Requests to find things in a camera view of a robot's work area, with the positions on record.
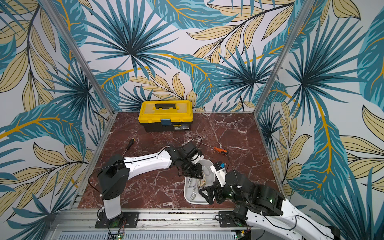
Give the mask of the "small beige watch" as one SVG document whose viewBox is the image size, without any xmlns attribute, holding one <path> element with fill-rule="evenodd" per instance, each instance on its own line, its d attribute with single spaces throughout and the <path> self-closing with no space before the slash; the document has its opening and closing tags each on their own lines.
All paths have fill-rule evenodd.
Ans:
<svg viewBox="0 0 384 240">
<path fill-rule="evenodd" d="M 205 181 L 205 185 L 208 186 L 212 183 L 212 177 L 213 177 L 213 174 L 212 172 L 203 172 L 204 174 L 204 181 Z"/>
</svg>

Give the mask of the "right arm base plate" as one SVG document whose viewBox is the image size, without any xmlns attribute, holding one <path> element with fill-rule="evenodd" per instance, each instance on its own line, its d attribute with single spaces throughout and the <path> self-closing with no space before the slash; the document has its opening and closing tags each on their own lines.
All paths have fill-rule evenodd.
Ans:
<svg viewBox="0 0 384 240">
<path fill-rule="evenodd" d="M 233 211 L 219 211 L 215 219 L 221 228 L 245 228 L 248 226 L 246 215 Z"/>
</svg>

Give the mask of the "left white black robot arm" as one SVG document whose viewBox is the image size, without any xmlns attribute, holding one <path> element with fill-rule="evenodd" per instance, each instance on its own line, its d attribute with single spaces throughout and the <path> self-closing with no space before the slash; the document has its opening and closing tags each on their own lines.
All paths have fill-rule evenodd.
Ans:
<svg viewBox="0 0 384 240">
<path fill-rule="evenodd" d="M 119 220 L 123 216 L 121 194 L 128 180 L 155 170 L 177 168 L 181 175 L 203 179 L 202 151 L 189 142 L 181 147 L 166 146 L 159 152 L 140 157 L 113 156 L 97 175 L 101 187 L 105 218 Z"/>
</svg>

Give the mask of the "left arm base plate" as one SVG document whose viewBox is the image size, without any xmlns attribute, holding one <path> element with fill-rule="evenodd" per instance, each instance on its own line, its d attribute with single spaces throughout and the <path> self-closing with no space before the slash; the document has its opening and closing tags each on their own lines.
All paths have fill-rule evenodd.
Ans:
<svg viewBox="0 0 384 240">
<path fill-rule="evenodd" d="M 138 224 L 139 212 L 122 212 L 109 220 L 104 211 L 100 212 L 95 224 L 96 229 L 135 229 Z"/>
</svg>

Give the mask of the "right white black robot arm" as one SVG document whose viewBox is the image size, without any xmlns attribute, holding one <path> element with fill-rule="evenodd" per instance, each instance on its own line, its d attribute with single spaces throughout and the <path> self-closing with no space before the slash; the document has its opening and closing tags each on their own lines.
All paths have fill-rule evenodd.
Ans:
<svg viewBox="0 0 384 240">
<path fill-rule="evenodd" d="M 216 181 L 199 190 L 212 205 L 231 201 L 233 211 L 225 217 L 237 227 L 256 228 L 284 240 L 339 240 L 341 231 L 327 227 L 307 217 L 280 192 L 251 182 L 236 170 L 215 173 Z"/>
</svg>

